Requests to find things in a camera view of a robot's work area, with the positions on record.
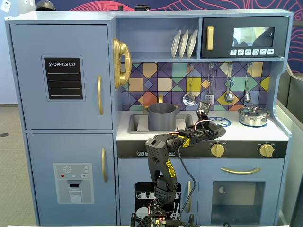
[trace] gray pot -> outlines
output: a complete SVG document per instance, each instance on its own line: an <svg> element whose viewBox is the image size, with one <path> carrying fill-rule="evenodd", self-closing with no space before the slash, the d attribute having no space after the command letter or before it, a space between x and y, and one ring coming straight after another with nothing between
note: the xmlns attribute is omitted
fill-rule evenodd
<svg viewBox="0 0 303 227"><path fill-rule="evenodd" d="M148 114L149 131L174 131L176 129L176 115L179 107L169 103L156 103L144 108Z"/></svg>
<svg viewBox="0 0 303 227"><path fill-rule="evenodd" d="M268 110L259 107L242 107L238 110L239 122L251 126L261 127L267 124L267 119L270 116Z"/></svg>

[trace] black control strip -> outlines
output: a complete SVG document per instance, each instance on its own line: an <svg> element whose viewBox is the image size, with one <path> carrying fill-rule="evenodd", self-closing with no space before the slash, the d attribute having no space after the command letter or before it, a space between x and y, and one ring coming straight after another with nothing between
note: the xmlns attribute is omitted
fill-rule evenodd
<svg viewBox="0 0 303 227"><path fill-rule="evenodd" d="M146 141L117 141L118 158L147 157ZM285 158L288 141L203 141L194 147L181 150L181 156L187 158L217 158L211 153L211 147L220 143L224 147L221 158L268 158L260 154L262 144L271 144L274 153L271 158ZM178 152L170 152L170 157L178 157Z"/></svg>

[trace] oven window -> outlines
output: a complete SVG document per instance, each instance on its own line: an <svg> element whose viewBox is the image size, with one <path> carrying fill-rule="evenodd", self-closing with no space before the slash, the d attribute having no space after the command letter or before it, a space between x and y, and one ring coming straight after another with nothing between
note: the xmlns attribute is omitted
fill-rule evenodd
<svg viewBox="0 0 303 227"><path fill-rule="evenodd" d="M235 27L232 46L272 46L273 27Z"/></svg>

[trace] cabinet door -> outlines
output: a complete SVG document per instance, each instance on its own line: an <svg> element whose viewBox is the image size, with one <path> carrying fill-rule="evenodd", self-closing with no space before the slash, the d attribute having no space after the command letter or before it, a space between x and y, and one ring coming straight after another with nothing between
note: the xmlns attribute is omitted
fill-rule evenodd
<svg viewBox="0 0 303 227"><path fill-rule="evenodd" d="M273 225L283 164L284 159L201 159L198 225Z"/></svg>
<svg viewBox="0 0 303 227"><path fill-rule="evenodd" d="M107 26L11 25L11 33L27 129L112 129Z"/></svg>
<svg viewBox="0 0 303 227"><path fill-rule="evenodd" d="M116 225L112 134L27 138L40 225Z"/></svg>
<svg viewBox="0 0 303 227"><path fill-rule="evenodd" d="M173 219L178 219L178 215L188 197L188 182L191 189L194 187L189 175L184 170L179 159L171 159L174 166L179 187L175 198L175 208L171 215ZM194 214L195 223L198 205L198 184L199 184L199 160L184 159L184 163L196 180L196 189L191 197L191 205L184 209L182 221L188 222L190 214ZM130 225L131 214L137 213L137 221L147 215L149 203L155 198L153 193L154 183L148 168L148 159L119 159L119 192L120 192L120 220L121 225Z"/></svg>

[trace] oven door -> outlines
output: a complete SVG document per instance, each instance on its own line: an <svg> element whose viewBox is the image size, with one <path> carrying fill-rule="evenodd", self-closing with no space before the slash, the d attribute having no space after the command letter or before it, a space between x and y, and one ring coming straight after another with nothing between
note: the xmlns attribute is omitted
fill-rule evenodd
<svg viewBox="0 0 303 227"><path fill-rule="evenodd" d="M288 20L288 17L204 18L201 57L283 57Z"/></svg>

